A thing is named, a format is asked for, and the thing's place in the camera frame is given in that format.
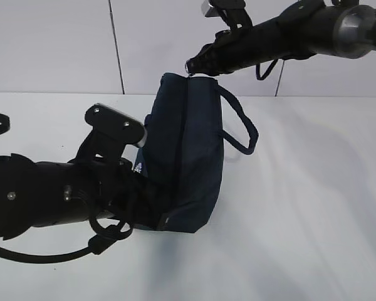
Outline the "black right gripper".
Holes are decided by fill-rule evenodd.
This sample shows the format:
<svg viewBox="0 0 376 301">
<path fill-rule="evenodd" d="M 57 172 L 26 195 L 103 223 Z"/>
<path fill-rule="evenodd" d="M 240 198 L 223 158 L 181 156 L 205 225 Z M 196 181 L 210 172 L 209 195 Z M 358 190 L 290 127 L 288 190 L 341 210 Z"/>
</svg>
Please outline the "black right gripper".
<svg viewBox="0 0 376 301">
<path fill-rule="evenodd" d="M 213 43 L 186 62 L 190 74 L 225 75 L 269 61 L 269 45 L 258 30 L 219 32 Z"/>
</svg>

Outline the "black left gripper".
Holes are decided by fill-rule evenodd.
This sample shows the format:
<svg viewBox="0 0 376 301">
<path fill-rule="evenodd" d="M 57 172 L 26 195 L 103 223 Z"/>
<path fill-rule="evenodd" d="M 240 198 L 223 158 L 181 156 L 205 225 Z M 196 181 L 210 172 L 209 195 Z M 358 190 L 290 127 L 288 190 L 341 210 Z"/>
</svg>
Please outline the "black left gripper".
<svg viewBox="0 0 376 301">
<path fill-rule="evenodd" d="M 98 218 L 103 212 L 130 229 L 162 230 L 170 207 L 170 194 L 163 185 L 133 170 L 123 158 L 127 145 L 142 146 L 146 133 L 106 134 L 92 131 L 78 149 L 72 163 L 93 178 L 92 188 L 79 188 L 76 196 L 88 206 L 89 222 L 104 232 Z"/>
</svg>

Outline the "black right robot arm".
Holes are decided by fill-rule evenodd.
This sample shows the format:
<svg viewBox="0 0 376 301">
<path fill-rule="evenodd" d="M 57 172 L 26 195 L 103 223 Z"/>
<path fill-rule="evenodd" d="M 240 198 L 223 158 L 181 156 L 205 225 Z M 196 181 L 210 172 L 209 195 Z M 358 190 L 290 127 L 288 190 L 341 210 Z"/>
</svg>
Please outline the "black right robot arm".
<svg viewBox="0 0 376 301">
<path fill-rule="evenodd" d="M 204 1 L 204 16 L 220 17 L 228 28 L 187 60 L 188 74 L 216 77 L 254 66 L 263 81 L 279 60 L 358 59 L 376 51 L 376 8 L 358 1 L 297 1 L 257 25 L 245 7 L 244 1 Z"/>
</svg>

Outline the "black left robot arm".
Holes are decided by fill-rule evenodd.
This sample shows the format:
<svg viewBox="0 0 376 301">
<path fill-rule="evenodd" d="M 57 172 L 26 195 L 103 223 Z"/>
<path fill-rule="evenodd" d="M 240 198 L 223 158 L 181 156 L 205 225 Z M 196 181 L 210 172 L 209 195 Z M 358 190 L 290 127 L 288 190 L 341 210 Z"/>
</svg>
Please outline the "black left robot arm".
<svg viewBox="0 0 376 301">
<path fill-rule="evenodd" d="M 0 238 L 15 238 L 31 227 L 80 221 L 88 221 L 106 239 L 129 235 L 102 227 L 101 218 L 131 228 L 158 228 L 173 206 L 172 191 L 134 172 L 132 163 L 122 157 L 126 145 L 126 138 L 94 130 L 67 163 L 0 156 Z"/>
</svg>

